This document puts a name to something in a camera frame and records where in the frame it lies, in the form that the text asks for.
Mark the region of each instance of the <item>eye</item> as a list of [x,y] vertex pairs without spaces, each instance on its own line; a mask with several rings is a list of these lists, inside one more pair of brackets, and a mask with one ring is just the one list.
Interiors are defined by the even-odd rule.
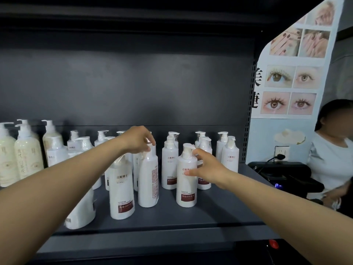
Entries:
[[295,109],[307,109],[310,106],[310,102],[308,102],[306,99],[296,100],[292,105],[292,107]]
[[299,83],[309,83],[314,80],[315,78],[309,73],[301,73],[301,74],[298,74],[297,76],[297,81]]
[[285,103],[282,99],[272,98],[271,100],[268,100],[265,103],[265,108],[272,110],[272,111],[276,111],[276,110],[279,110],[284,105],[285,105]]
[[291,81],[291,77],[285,71],[271,71],[269,76],[267,77],[267,81],[274,81],[274,82],[284,82],[284,81]]

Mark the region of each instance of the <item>power cord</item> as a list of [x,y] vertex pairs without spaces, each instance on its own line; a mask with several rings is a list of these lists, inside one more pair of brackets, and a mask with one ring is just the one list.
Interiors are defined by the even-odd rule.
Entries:
[[264,164],[264,166],[259,170],[258,174],[260,174],[260,172],[265,168],[265,166],[268,164],[269,161],[271,161],[271,160],[273,160],[273,159],[283,160],[283,159],[285,159],[285,157],[286,157],[286,156],[283,155],[283,154],[278,154],[278,155],[276,155],[275,157],[273,157],[273,158],[267,160],[266,163]]

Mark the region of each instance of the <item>red button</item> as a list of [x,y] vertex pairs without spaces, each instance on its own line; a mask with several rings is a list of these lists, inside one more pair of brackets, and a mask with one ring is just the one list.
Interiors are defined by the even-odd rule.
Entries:
[[270,246],[271,246],[272,248],[274,248],[274,249],[279,249],[279,248],[280,248],[280,246],[278,245],[278,243],[277,243],[275,240],[273,240],[273,239],[268,240],[268,243],[269,243]]

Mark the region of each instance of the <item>electrical outlet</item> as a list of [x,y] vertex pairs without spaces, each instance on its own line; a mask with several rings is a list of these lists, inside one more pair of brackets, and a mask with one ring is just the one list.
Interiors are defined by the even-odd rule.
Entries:
[[289,148],[290,148],[289,146],[276,146],[274,156],[277,156],[279,154],[283,154],[285,156],[285,159],[283,159],[283,160],[275,159],[275,162],[288,161],[289,160]]

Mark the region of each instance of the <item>eyelash extension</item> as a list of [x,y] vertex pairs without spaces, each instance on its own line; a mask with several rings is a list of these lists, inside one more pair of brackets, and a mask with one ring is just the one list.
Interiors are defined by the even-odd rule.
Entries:
[[304,102],[307,104],[307,106],[311,106],[311,103],[304,98],[301,98],[295,101],[295,103],[298,103],[298,102]]
[[283,99],[274,97],[274,98],[271,98],[271,100],[268,100],[265,105],[267,105],[268,103],[273,102],[273,101],[278,102],[281,105],[285,105],[286,104]]
[[312,76],[311,74],[309,74],[309,73],[306,73],[306,72],[302,72],[302,73],[300,73],[300,74],[298,74],[298,76],[300,77],[300,76],[308,76],[311,80],[315,80],[315,78],[314,78],[314,76]]
[[274,74],[279,74],[279,75],[283,76],[286,81],[292,80],[291,76],[288,73],[286,73],[284,70],[272,70],[272,71],[270,71],[269,77],[271,77]]

